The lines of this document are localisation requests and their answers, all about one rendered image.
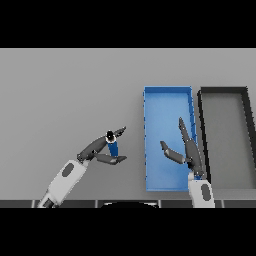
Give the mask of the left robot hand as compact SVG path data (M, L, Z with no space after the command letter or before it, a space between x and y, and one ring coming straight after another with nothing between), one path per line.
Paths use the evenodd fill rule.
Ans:
M114 133L117 139L124 133L124 131L125 127L112 132ZM91 161L94 158L96 158L98 162L106 163L109 165L116 165L117 163L120 163L126 159L126 156L120 156L119 153L117 157L114 157L111 154L101 154L101 151L105 147L108 147L108 144L106 142L106 134L91 142L80 153L78 153L77 160L81 164L84 164L86 161Z

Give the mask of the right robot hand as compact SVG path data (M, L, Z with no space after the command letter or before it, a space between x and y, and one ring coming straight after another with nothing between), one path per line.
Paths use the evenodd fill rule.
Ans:
M189 137L187 128L182 118L179 118L178 127L182 135L185 155L172 150L164 141L161 141L160 145L164 155L168 159L178 164L187 164L188 168L193 172L195 176L202 178L205 175L205 172L202 166L202 159L198 146L196 145L194 139Z

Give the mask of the blue pipe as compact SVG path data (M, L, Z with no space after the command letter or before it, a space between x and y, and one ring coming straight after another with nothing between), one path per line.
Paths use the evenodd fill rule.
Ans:
M106 142L108 144L108 149L110 151L110 154L114 157L118 156L118 144L116 136L112 131L108 131L106 133Z

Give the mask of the blue bin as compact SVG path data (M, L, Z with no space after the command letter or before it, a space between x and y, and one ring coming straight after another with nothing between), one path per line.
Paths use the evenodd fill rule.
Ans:
M178 127L182 118L190 138L197 143L191 86L145 86L144 154L147 191L187 191L189 168L164 156L160 142L185 155Z

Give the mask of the dark grey bin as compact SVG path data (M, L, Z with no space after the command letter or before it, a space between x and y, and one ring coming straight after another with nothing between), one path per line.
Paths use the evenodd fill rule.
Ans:
M214 189L256 189L256 129L248 88L197 93L207 178Z

